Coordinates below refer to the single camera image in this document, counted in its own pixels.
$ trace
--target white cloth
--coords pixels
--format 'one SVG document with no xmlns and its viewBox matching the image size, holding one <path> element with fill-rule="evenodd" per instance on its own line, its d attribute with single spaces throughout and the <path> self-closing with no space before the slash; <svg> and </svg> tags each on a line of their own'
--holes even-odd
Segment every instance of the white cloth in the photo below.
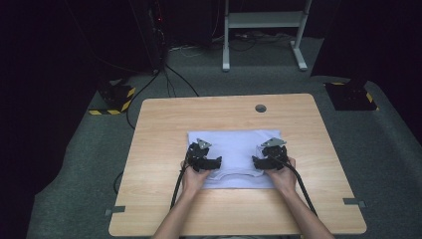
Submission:
<svg viewBox="0 0 422 239">
<path fill-rule="evenodd" d="M 207 177 L 203 188 L 274 188 L 271 178 L 252 161 L 253 155 L 262 158 L 260 145 L 272 137 L 281 138 L 280 131 L 190 131 L 188 145 L 200 138 L 212 144 L 207 158 L 222 156 L 220 169 Z"/>
</svg>

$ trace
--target white metal stand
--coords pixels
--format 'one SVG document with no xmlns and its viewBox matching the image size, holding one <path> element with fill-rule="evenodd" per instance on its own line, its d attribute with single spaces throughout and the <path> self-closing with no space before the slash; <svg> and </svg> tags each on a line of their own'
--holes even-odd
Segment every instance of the white metal stand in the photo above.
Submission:
<svg viewBox="0 0 422 239">
<path fill-rule="evenodd" d="M 302 34 L 310 13 L 313 0 L 307 0 L 304 11 L 297 12 L 248 12 L 229 13 L 229 0 L 226 0 L 224 18 L 224 48 L 223 48 L 223 72 L 230 71 L 230 49 L 229 29 L 230 28 L 276 28 L 276 27 L 297 27 L 298 34 L 295 41 L 291 41 L 292 50 L 298 62 L 299 69 L 308 69 L 302 52 L 299 49 Z"/>
</svg>

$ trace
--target gray floor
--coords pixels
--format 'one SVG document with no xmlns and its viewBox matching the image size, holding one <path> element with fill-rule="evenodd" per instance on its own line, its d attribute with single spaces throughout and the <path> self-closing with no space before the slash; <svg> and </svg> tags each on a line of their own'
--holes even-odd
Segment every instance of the gray floor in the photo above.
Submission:
<svg viewBox="0 0 422 239">
<path fill-rule="evenodd" d="M 374 112 L 337 112 L 324 82 L 347 79 L 312 77 L 322 40 L 304 38 L 301 49 L 310 67 L 300 72 L 287 41 L 231 51 L 231 71 L 222 73 L 222 50 L 183 49 L 169 54 L 168 65 L 185 77 L 201 97 L 309 93 L 325 122 L 351 189 L 367 207 L 362 235 L 337 238 L 422 238 L 422 148 L 386 95 L 372 82 L 366 89 L 379 106 Z M 233 48 L 245 49 L 248 43 Z M 177 97 L 195 97 L 170 71 Z M 130 79 L 138 90 L 151 76 Z M 141 102 L 168 98 L 161 74 L 129 111 L 133 124 Z M 90 107 L 104 103 L 95 96 Z M 36 196 L 28 238 L 111 238 L 110 216 L 116 195 L 112 184 L 124 169 L 133 130 L 125 115 L 83 118 L 70 142 L 58 177 Z"/>
</svg>

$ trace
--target black curtain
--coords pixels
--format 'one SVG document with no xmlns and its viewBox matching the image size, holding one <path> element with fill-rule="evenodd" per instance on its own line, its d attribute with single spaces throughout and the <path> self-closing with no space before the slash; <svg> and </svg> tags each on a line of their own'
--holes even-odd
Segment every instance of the black curtain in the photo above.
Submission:
<svg viewBox="0 0 422 239">
<path fill-rule="evenodd" d="M 342 0 L 312 72 L 376 83 L 419 141 L 421 6 L 413 0 Z"/>
</svg>

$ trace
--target wooden table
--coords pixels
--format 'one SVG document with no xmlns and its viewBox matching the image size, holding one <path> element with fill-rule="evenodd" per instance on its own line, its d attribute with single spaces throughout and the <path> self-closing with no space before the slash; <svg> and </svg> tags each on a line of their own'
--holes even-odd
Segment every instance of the wooden table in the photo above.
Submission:
<svg viewBox="0 0 422 239">
<path fill-rule="evenodd" d="M 267 110 L 258 113 L 256 105 Z M 307 94 L 156 99 L 143 102 L 109 233 L 150 236 L 167 214 L 190 130 L 279 129 L 320 220 L 334 234 L 366 224 L 314 98 Z M 300 234 L 274 189 L 202 190 L 183 235 Z"/>
</svg>

